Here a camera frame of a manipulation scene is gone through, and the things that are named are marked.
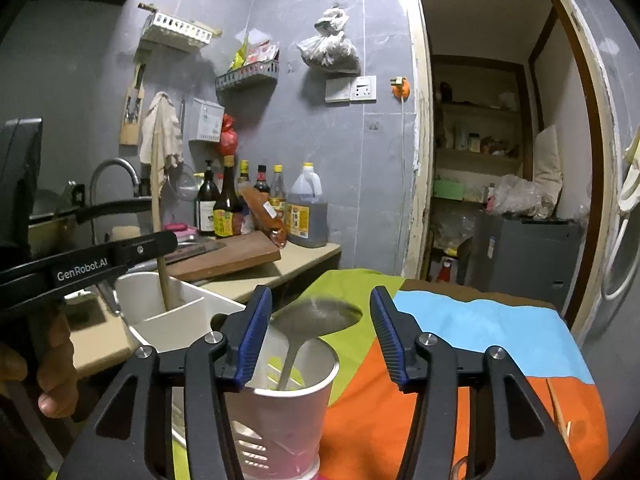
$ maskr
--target blue fabric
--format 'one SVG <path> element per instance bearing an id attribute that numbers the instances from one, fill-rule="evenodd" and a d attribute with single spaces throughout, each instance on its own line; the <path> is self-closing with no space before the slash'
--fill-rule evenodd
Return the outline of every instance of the blue fabric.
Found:
<path id="1" fill-rule="evenodd" d="M 529 377 L 576 377 L 593 384 L 574 338 L 555 310 L 507 306 L 491 300 L 468 303 L 425 290 L 400 290 L 394 303 L 415 317 L 424 332 L 451 346 L 484 352 L 500 345 Z"/>

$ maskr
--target table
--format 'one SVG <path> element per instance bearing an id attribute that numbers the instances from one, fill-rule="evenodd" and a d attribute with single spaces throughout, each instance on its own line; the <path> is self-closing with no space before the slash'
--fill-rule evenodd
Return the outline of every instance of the table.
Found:
<path id="1" fill-rule="evenodd" d="M 281 285 L 339 254 L 340 250 L 337 244 L 307 249 L 289 243 L 280 251 L 282 258 L 277 262 L 220 276 L 202 287 L 243 303 L 249 299 L 256 285 L 267 285 L 269 288 Z M 93 375 L 123 362 L 137 347 L 122 319 L 110 314 L 102 300 L 98 303 L 105 321 L 71 333 L 75 348 L 74 365 L 80 377 Z"/>

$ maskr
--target ceiling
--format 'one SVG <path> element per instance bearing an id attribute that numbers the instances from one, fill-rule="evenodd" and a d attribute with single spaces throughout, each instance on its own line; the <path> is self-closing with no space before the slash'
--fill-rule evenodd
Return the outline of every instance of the ceiling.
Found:
<path id="1" fill-rule="evenodd" d="M 524 63 L 551 0 L 422 0 L 434 54 Z"/>

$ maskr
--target orange fabric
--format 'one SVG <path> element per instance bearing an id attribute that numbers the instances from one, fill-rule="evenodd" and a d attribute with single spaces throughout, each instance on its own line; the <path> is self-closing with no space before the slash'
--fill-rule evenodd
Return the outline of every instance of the orange fabric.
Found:
<path id="1" fill-rule="evenodd" d="M 595 386 L 575 378 L 553 378 L 569 445 L 582 480 L 591 480 L 609 455 L 604 410 Z M 553 416 L 544 378 L 529 378 Z M 394 480 L 414 414 L 416 395 L 389 380 L 376 339 L 344 393 L 328 409 L 320 441 L 320 474 L 328 480 Z M 458 390 L 454 462 L 468 450 L 469 391 Z"/>

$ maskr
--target finger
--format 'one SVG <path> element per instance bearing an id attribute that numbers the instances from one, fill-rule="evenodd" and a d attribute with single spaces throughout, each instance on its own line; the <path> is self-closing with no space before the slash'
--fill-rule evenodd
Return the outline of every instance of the finger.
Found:
<path id="1" fill-rule="evenodd" d="M 51 321 L 49 327 L 49 345 L 53 348 L 60 346 L 65 341 L 68 341 L 70 336 L 71 329 L 69 328 L 69 323 L 66 321 L 66 316 L 62 312 L 59 312 Z"/>
<path id="2" fill-rule="evenodd" d="M 50 418 L 72 415 L 78 403 L 78 376 L 74 373 L 66 381 L 38 398 L 40 411 Z"/>
<path id="3" fill-rule="evenodd" d="M 75 373 L 74 344 L 68 340 L 60 346 L 47 350 L 40 362 L 36 379 L 42 391 L 46 393 L 64 383 Z"/>
<path id="4" fill-rule="evenodd" d="M 27 376 L 27 361 L 18 352 L 0 343 L 0 381 L 21 381 Z"/>

